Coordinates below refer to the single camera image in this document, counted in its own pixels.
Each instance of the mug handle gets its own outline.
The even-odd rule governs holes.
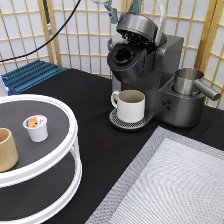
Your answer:
[[[115,108],[117,108],[117,104],[115,103],[114,96],[117,95],[117,97],[118,97],[119,93],[120,93],[120,92],[115,91],[115,92],[113,92],[112,95],[111,95],[111,103],[112,103],[112,105],[113,105]]]

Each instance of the two-tier stand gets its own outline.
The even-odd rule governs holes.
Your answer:
[[[49,136],[43,142],[32,142],[23,128],[23,121],[33,115],[48,119]],[[0,173],[0,224],[42,223],[72,199],[80,184],[75,116],[66,104],[51,97],[2,97],[0,127],[11,130],[19,155],[11,170]]]

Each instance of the tan cup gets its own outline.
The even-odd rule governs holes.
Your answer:
[[[12,132],[6,128],[0,128],[0,172],[9,170],[17,161],[18,153]]]

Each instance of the textured mat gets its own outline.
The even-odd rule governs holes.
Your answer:
[[[2,76],[9,95],[21,93],[67,68],[36,60]]]
[[[223,170],[223,160],[165,139],[109,223],[222,223]]]
[[[122,200],[127,195],[132,185],[135,183],[140,173],[146,167],[165,138],[176,141],[190,148],[194,148],[216,158],[224,159],[224,153],[218,149],[158,127],[136,158],[116,182],[114,187],[107,194],[105,199],[98,206],[96,211],[87,220],[87,224],[109,223],[112,215],[117,210],[118,206],[121,204]]]

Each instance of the stainless steel pitcher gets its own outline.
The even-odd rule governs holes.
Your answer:
[[[192,96],[195,90],[203,93],[213,101],[220,98],[220,93],[202,82],[203,72],[195,68],[181,68],[175,72],[173,89],[182,95]]]

